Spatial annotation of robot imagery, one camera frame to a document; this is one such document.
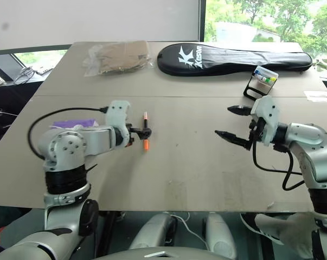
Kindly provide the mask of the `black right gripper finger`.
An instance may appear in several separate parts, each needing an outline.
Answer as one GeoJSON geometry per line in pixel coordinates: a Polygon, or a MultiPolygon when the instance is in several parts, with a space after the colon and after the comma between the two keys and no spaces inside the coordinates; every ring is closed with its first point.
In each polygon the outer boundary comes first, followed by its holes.
{"type": "Polygon", "coordinates": [[[245,148],[246,150],[250,150],[253,144],[253,137],[250,135],[249,139],[243,139],[243,138],[239,138],[237,137],[235,134],[227,132],[227,131],[219,131],[219,130],[215,130],[214,131],[219,137],[221,137],[223,140],[231,143],[231,144],[235,144],[238,146],[241,146],[243,148],[245,148]]]}
{"type": "Polygon", "coordinates": [[[252,107],[244,106],[244,105],[233,105],[227,108],[233,114],[240,116],[249,116],[252,111],[252,107]]]}

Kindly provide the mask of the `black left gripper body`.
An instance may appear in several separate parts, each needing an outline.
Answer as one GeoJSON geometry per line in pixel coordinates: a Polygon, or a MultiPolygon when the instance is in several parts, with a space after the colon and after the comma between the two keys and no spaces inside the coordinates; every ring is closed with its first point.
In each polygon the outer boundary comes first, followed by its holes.
{"type": "Polygon", "coordinates": [[[134,138],[132,137],[132,132],[131,132],[131,129],[132,129],[132,124],[131,123],[126,123],[126,128],[129,132],[129,141],[126,145],[126,147],[130,147],[132,146],[133,142],[134,142],[134,138]]]}

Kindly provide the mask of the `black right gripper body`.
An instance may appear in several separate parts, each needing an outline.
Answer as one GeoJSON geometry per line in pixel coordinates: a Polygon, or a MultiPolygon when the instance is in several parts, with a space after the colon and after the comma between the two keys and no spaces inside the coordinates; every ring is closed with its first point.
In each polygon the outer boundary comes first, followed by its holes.
{"type": "Polygon", "coordinates": [[[261,141],[265,125],[266,121],[262,117],[260,117],[257,121],[254,119],[251,120],[251,123],[249,124],[249,140],[251,142],[261,141]]]}

